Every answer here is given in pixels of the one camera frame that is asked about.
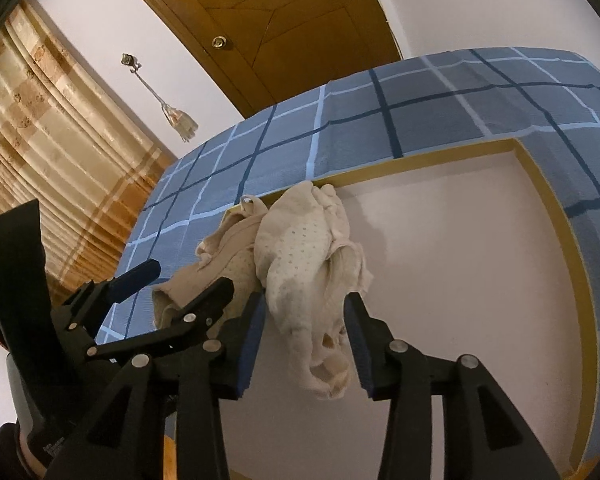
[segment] crumpled clothing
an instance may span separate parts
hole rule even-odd
[[[288,189],[260,222],[256,275],[290,351],[289,373],[324,399],[343,396],[352,377],[344,298],[364,295],[372,280],[362,247],[330,184]]]
[[[242,197],[240,208],[227,213],[218,229],[199,243],[196,255],[200,260],[179,268],[170,280],[153,287],[156,328],[169,326],[178,310],[221,276],[234,282],[234,298],[207,335],[215,337],[222,323],[240,316],[251,293],[262,290],[255,272],[253,245],[266,213],[267,206],[262,200],[249,195]]]

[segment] bed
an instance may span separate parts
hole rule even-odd
[[[160,280],[168,279],[195,261],[196,245],[244,194],[268,195],[305,179],[364,180],[440,163],[445,153],[507,150],[526,160],[547,208],[557,205],[550,213],[562,229],[582,310],[586,370],[574,453],[592,458],[600,454],[600,71],[577,54],[444,52],[357,73],[262,110],[165,171],[117,274],[154,258]],[[112,308],[97,342],[150,330],[147,287]]]

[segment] beige patterned curtain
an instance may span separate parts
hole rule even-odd
[[[0,213],[40,200],[54,304],[113,275],[172,161],[22,2],[0,31]]]

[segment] plaid pattern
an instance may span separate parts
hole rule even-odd
[[[519,137],[570,218],[600,332],[600,72],[570,52],[459,50],[305,92],[222,132],[163,175],[118,273],[155,258],[167,279],[243,193],[265,194],[391,158]],[[116,305],[98,341],[152,329],[150,290]],[[600,400],[588,456],[600,452]]]

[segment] wooden door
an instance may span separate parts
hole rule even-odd
[[[377,0],[145,1],[245,117],[399,59]]]

